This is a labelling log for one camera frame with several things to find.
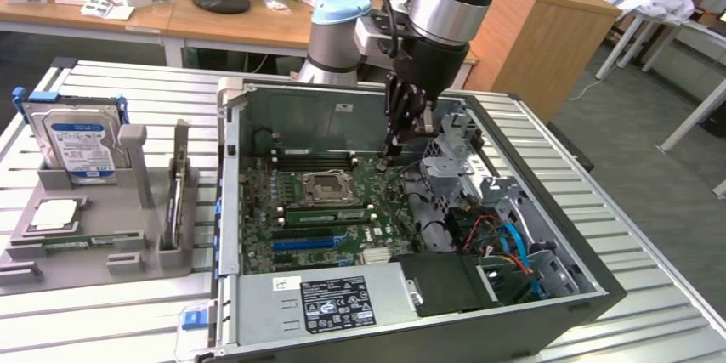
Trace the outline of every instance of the wooden cabinet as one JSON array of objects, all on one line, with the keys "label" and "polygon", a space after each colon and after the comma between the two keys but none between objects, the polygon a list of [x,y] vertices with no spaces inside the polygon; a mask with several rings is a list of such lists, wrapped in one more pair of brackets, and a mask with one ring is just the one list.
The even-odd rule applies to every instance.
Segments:
[{"label": "wooden cabinet", "polygon": [[517,94],[548,122],[619,13],[603,0],[493,0],[464,89]]}]

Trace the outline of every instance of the monitor stand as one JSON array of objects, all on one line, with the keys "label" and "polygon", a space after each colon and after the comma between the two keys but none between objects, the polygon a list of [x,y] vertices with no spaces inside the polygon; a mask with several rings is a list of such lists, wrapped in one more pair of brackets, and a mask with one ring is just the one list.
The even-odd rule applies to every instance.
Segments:
[{"label": "monitor stand", "polygon": [[192,2],[212,13],[237,14],[249,9],[249,0],[192,0]]}]

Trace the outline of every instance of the white cloth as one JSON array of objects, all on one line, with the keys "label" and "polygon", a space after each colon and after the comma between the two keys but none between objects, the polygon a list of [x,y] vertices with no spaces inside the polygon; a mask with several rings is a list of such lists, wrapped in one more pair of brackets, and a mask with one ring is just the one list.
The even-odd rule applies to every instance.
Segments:
[{"label": "white cloth", "polygon": [[673,26],[680,25],[691,17],[692,0],[604,0],[617,6],[623,12],[619,20],[632,11],[655,17]]}]

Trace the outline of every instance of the hard drive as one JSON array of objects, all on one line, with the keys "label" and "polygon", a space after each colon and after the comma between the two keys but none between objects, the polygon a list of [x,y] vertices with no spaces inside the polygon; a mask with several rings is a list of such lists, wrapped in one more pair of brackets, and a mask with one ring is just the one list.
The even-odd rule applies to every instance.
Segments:
[{"label": "hard drive", "polygon": [[74,184],[114,184],[116,169],[130,166],[117,143],[125,99],[33,92],[21,107],[45,167],[65,169]]}]

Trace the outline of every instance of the slatted metal surface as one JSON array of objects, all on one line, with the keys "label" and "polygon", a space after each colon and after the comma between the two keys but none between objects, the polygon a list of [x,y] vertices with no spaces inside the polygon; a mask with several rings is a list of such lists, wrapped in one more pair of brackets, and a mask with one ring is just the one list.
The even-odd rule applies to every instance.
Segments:
[{"label": "slatted metal surface", "polygon": [[[88,61],[80,61],[72,70],[50,71],[40,84],[45,88],[62,94],[122,94],[128,98],[132,122],[148,125],[144,151],[150,167],[165,166],[177,118],[190,121],[189,154],[201,171],[194,273],[169,280],[1,297],[0,360],[85,361],[89,356],[102,356],[104,361],[173,361],[177,312],[209,294],[214,90],[225,74]],[[521,361],[726,361],[720,318],[563,153],[539,121],[532,120],[531,112],[503,95],[477,95],[628,292],[595,323],[565,332],[536,356]],[[14,125],[0,137],[0,248],[37,182],[34,169],[41,163],[29,129],[17,122]],[[485,146],[484,151],[500,173],[507,174],[493,148]],[[202,331],[185,339],[189,349],[204,342]]]}]

